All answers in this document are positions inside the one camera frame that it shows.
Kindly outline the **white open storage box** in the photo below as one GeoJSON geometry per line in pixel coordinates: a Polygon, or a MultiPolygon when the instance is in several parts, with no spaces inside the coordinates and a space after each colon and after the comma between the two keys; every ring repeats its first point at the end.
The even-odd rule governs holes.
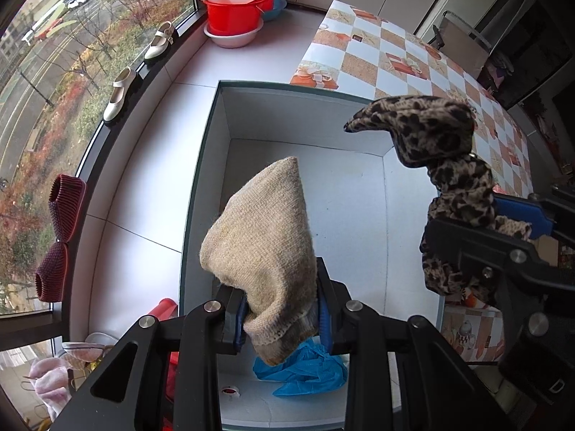
{"type": "Polygon", "coordinates": [[[388,133],[347,133],[360,96],[288,84],[223,81],[211,105],[188,207],[180,305],[210,299],[201,243],[230,196],[260,170],[298,160],[315,253],[351,297],[405,320],[441,324],[445,303],[424,283],[419,244],[436,188],[403,166],[388,133]]]}

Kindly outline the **beige knit hat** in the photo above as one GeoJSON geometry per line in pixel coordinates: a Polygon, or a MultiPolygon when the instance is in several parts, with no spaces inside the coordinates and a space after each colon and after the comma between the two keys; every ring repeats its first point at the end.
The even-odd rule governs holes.
{"type": "Polygon", "coordinates": [[[200,264],[241,289],[243,327],[257,356],[278,366],[318,332],[317,259],[295,157],[246,182],[208,230],[200,264]]]}

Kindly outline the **cream shoe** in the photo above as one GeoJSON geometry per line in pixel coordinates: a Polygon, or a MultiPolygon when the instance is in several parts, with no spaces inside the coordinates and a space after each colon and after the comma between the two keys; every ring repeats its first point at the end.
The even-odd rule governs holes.
{"type": "Polygon", "coordinates": [[[122,110],[128,95],[130,85],[134,82],[137,73],[129,66],[125,67],[112,83],[112,92],[107,106],[104,109],[102,120],[107,124],[112,122],[122,110]]]}
{"type": "Polygon", "coordinates": [[[174,25],[171,22],[162,22],[157,28],[150,42],[144,60],[149,61],[161,56],[174,43],[174,25]]]}

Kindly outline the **folding chair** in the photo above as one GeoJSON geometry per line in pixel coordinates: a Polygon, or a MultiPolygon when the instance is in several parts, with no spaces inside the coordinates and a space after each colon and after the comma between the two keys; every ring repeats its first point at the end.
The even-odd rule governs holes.
{"type": "Polygon", "coordinates": [[[478,79],[492,52],[492,45],[465,20],[445,11],[433,26],[431,46],[445,54],[474,79],[478,79]]]}

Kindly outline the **blue basin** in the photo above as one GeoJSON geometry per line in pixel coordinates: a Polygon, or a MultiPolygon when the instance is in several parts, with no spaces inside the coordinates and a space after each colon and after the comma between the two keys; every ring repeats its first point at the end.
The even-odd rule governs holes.
{"type": "Polygon", "coordinates": [[[286,5],[288,5],[286,0],[273,0],[273,8],[262,13],[263,22],[272,22],[286,9],[286,5]]]}

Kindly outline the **cream shoe near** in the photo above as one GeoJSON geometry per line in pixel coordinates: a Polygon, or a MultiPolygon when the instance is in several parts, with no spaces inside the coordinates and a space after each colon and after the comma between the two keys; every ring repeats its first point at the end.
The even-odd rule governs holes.
{"type": "Polygon", "coordinates": [[[130,85],[134,82],[137,73],[129,66],[125,67],[112,83],[112,92],[107,106],[104,109],[102,120],[107,124],[112,122],[122,110],[128,95],[130,85]]]}

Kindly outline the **cream shoe far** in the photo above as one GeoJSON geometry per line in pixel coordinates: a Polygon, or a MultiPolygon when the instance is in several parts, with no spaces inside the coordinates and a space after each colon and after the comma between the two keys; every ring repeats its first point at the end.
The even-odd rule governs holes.
{"type": "Polygon", "coordinates": [[[161,56],[174,43],[174,25],[171,22],[162,22],[157,28],[150,42],[144,60],[149,61],[161,56]]]}

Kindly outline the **leopard print scrunchie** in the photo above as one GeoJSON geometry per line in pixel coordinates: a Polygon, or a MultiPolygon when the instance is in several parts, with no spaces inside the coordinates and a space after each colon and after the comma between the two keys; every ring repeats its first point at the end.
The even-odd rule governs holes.
{"type": "Polygon", "coordinates": [[[427,169],[438,190],[428,208],[430,221],[446,218],[529,239],[530,223],[497,210],[492,171],[472,151],[475,120],[467,104],[438,96],[383,97],[353,115],[344,130],[385,130],[404,166],[427,169]]]}

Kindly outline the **checkered printed tablecloth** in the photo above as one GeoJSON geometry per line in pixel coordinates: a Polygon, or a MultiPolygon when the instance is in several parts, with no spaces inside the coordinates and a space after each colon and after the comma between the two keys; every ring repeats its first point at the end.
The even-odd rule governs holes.
{"type": "MultiPolygon", "coordinates": [[[[468,104],[475,119],[473,150],[490,166],[499,193],[525,198],[532,190],[528,142],[512,117],[456,62],[386,19],[333,1],[290,82],[369,100],[402,94],[441,96],[468,104]]],[[[420,313],[467,362],[495,362],[504,350],[503,322],[471,293],[446,301],[428,291],[419,244],[437,194],[426,169],[383,158],[389,244],[385,313],[420,313]]]]}

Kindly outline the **red plastic bucket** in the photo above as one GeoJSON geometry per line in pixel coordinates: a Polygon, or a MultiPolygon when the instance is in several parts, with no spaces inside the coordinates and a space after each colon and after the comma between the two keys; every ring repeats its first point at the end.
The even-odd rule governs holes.
{"type": "Polygon", "coordinates": [[[274,0],[253,0],[245,4],[208,3],[208,31],[217,36],[235,36],[257,29],[274,0]]]}

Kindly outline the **blue cloth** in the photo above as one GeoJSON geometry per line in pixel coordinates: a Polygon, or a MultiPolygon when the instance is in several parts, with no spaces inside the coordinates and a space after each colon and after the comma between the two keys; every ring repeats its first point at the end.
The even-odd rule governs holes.
{"type": "Polygon", "coordinates": [[[330,393],[343,387],[348,380],[348,368],[339,356],[330,355],[326,348],[307,339],[282,364],[269,366],[259,357],[252,372],[266,383],[278,383],[273,395],[291,398],[330,393]]]}

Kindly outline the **dark red knit slipper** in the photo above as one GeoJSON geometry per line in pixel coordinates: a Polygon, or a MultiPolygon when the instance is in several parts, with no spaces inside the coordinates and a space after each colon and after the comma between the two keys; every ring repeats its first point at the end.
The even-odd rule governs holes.
{"type": "Polygon", "coordinates": [[[59,174],[52,183],[49,212],[58,241],[68,243],[74,235],[86,189],[81,178],[66,174],[59,174]]]}
{"type": "Polygon", "coordinates": [[[68,268],[65,243],[56,241],[35,271],[36,292],[41,302],[60,302],[68,268]]]}

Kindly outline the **white basin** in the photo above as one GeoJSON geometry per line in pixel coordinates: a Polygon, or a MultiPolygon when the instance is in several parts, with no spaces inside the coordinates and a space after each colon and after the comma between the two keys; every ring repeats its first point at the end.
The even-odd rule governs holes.
{"type": "Polygon", "coordinates": [[[256,29],[252,31],[238,34],[238,35],[215,35],[208,29],[208,23],[204,25],[204,33],[212,42],[215,43],[220,48],[223,49],[238,49],[249,45],[254,39],[256,39],[257,34],[263,28],[263,20],[261,19],[258,23],[256,29]]]}

